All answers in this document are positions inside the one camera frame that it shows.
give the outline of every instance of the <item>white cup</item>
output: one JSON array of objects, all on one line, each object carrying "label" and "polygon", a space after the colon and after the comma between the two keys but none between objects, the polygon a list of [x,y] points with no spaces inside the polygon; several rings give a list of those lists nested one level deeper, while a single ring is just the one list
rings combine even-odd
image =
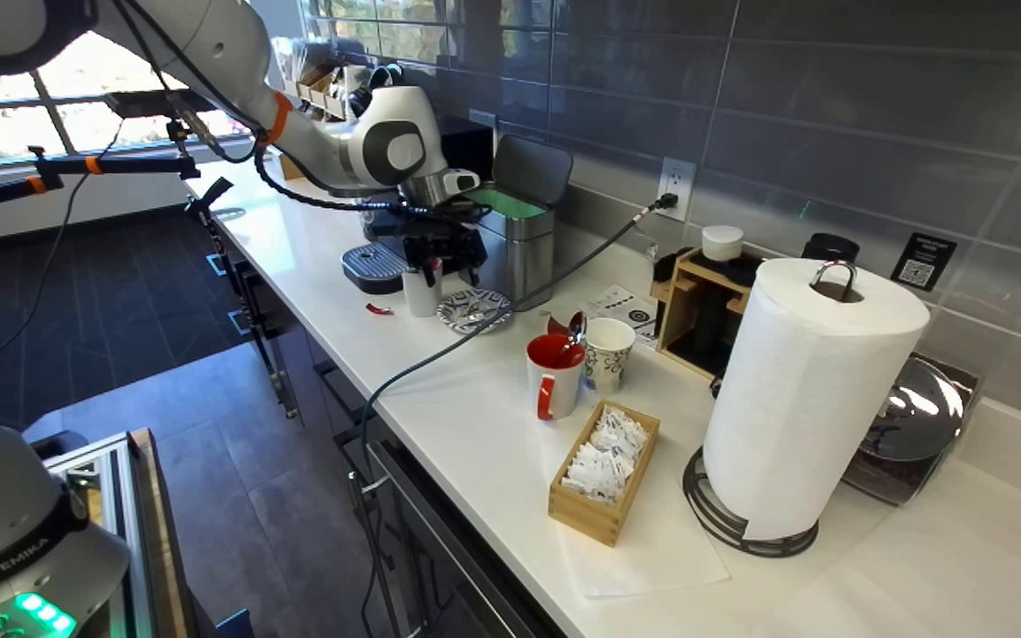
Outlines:
[{"label": "white cup", "polygon": [[632,347],[637,345],[637,328],[626,322],[604,315],[583,322],[583,385],[598,393],[617,393],[622,385],[622,361]]},{"label": "white cup", "polygon": [[403,304],[412,315],[437,315],[439,307],[439,278],[429,282],[426,268],[403,268]]},{"label": "white cup", "polygon": [[523,356],[534,419],[570,416],[581,393],[583,347],[566,332],[543,332],[523,347]]}]

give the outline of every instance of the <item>window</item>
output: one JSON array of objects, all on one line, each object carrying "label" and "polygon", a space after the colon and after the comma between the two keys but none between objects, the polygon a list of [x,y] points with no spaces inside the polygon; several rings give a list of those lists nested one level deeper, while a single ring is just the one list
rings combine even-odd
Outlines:
[{"label": "window", "polygon": [[[103,149],[119,117],[103,92],[158,89],[151,68],[84,32],[60,55],[27,74],[0,74],[0,165],[27,163],[27,145],[51,157]],[[225,112],[201,112],[211,133],[242,133]],[[168,145],[168,117],[123,120],[116,149]]]}]

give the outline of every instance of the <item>paper towel roll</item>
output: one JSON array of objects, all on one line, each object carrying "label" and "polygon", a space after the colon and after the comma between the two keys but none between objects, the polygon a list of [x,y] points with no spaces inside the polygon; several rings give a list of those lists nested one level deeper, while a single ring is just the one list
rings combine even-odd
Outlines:
[{"label": "paper towel roll", "polygon": [[927,307],[894,278],[858,268],[861,302],[834,302],[810,291],[817,268],[816,260],[757,264],[705,433],[713,493],[757,543],[817,521],[927,327]]}]

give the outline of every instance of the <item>wall socket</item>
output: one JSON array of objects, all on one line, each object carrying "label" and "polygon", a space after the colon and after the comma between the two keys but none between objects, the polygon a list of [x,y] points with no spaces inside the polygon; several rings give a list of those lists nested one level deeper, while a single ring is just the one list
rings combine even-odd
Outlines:
[{"label": "wall socket", "polygon": [[659,163],[659,187],[657,195],[676,195],[676,206],[674,208],[657,208],[659,215],[669,215],[669,219],[683,219],[689,215],[689,198],[691,198],[691,180],[696,180],[696,163],[689,160],[674,160],[667,157]]}]

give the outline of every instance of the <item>kitchen counter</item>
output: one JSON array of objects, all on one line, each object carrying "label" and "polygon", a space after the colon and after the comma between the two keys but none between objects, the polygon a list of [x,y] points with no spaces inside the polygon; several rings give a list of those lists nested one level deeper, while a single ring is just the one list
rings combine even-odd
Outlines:
[{"label": "kitchen counter", "polygon": [[[218,212],[225,238],[366,398],[454,345],[439,319],[409,315],[402,295],[368,299],[342,278],[340,252],[366,239],[359,215],[260,187],[229,202],[238,208]],[[1021,635],[1021,490],[963,455],[905,505],[840,486],[817,543],[800,556],[757,561],[708,538],[680,496],[680,472],[713,398],[650,339],[614,401],[657,416],[661,440],[619,543],[611,549],[544,516],[549,479],[595,398],[581,393],[570,419],[534,421],[523,339],[544,310],[563,319],[605,288],[645,295],[645,271],[640,255],[611,249],[549,304],[402,378],[377,405],[566,635]]]}]

